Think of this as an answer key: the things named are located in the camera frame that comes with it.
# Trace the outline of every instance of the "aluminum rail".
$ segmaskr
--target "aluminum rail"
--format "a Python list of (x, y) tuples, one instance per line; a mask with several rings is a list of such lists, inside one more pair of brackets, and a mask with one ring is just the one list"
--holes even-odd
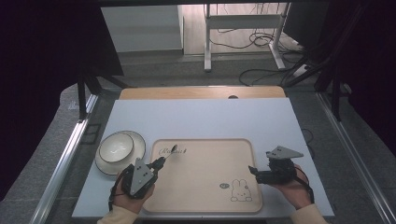
[(359, 154), (359, 151), (355, 148), (354, 144), (349, 138), (349, 135), (347, 134), (347, 131), (345, 130), (342, 122), (338, 121), (337, 118), (332, 114), (330, 102), (327, 96), (325, 95), (325, 93), (317, 93), (317, 97), (322, 105), (323, 110), (329, 118), (329, 121), (335, 129), (335, 132), (337, 133), (341, 144), (346, 150), (346, 154), (349, 156), (353, 166), (355, 167), (356, 172), (361, 178), (361, 182), (363, 183), (369, 196), (371, 197), (378, 214), (381, 216), (384, 223), (395, 224), (396, 217), (391, 210), (387, 198), (382, 192), (382, 189), (373, 179), (373, 176), (370, 174), (367, 166), (361, 158), (361, 155)]
[(32, 216), (32, 219), (29, 223), (31, 224), (38, 224), (38, 223), (45, 223), (46, 219), (50, 213), (50, 209), (53, 205), (53, 202), (58, 195), (59, 189), (64, 182), (64, 177), (67, 174), (67, 170), (71, 161), (73, 160), (73, 156), (76, 152), (78, 147), (78, 143), (83, 135), (93, 108), (96, 104), (98, 96), (91, 95), (87, 101), (87, 118), (80, 120), (76, 125), (75, 129), (73, 130), (69, 141), (67, 142), (66, 147), (64, 148), (64, 153), (62, 154), (59, 162), (55, 168), (55, 171), (52, 174), (52, 177), (49, 180), (49, 183), (43, 193), (43, 196), (40, 199), (40, 202), (35, 209), (35, 212)]

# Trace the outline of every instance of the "forearm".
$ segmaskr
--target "forearm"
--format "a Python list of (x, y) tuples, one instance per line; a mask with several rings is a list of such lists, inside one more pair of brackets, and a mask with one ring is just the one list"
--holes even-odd
[(125, 208), (113, 205), (113, 210), (107, 213), (97, 224), (132, 224), (137, 219), (137, 214)]
[(290, 218), (294, 224), (327, 224), (314, 203), (297, 210)]

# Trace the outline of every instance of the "gray carpet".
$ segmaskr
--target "gray carpet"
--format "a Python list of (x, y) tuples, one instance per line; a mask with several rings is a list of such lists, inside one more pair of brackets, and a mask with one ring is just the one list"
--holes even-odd
[[(239, 75), (248, 69), (276, 69), (269, 54), (215, 56), (212, 72), (204, 71), (202, 57), (182, 56), (131, 56), (122, 54), (120, 61), (125, 77), (120, 80), (136, 87), (151, 86), (208, 86), (241, 85)], [(253, 72), (243, 81), (255, 85), (277, 85), (280, 74)], [(383, 223), (363, 186), (361, 179), (335, 134), (329, 119), (319, 104), (313, 89), (316, 77), (285, 89), (301, 125), (320, 179), (331, 202), (334, 218), (331, 223)], [(92, 158), (106, 127), (111, 107), (120, 94), (120, 88), (100, 78), (104, 88), (93, 111), (93, 119), (78, 147), (71, 168), (64, 180), (57, 200), (49, 213), (47, 223), (95, 223), (96, 220), (71, 218), (74, 205), (88, 175)], [(77, 86), (66, 89), (61, 95), (61, 106), (46, 135), (26, 165), (7, 197), (0, 202), (0, 223), (28, 223), (45, 187), (66, 146), (78, 120)], [(396, 207), (396, 159), (376, 134), (361, 120), (347, 102), (341, 99), (341, 118), (350, 138), (375, 177), (375, 181)], [(152, 221), (138, 220), (139, 223)], [(291, 223), (288, 219), (266, 220), (269, 224)]]

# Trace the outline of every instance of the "white table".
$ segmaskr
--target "white table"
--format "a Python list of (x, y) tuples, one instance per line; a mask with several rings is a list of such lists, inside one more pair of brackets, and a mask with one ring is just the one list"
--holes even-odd
[[(300, 151), (304, 157), (293, 161), (308, 175), (318, 209), (325, 217), (334, 216), (289, 98), (118, 100), (103, 139), (122, 130), (143, 136), (146, 162), (149, 162), (149, 151), (158, 139), (246, 138), (253, 146), (259, 170), (269, 169), (265, 152), (278, 145)], [(104, 216), (108, 212), (107, 199), (114, 181), (115, 176), (101, 173), (93, 162), (73, 217)], [(142, 210), (139, 216), (146, 219), (250, 219), (288, 217), (294, 211), (276, 189), (266, 185), (260, 185), (260, 188), (264, 206), (256, 214), (149, 214)]]

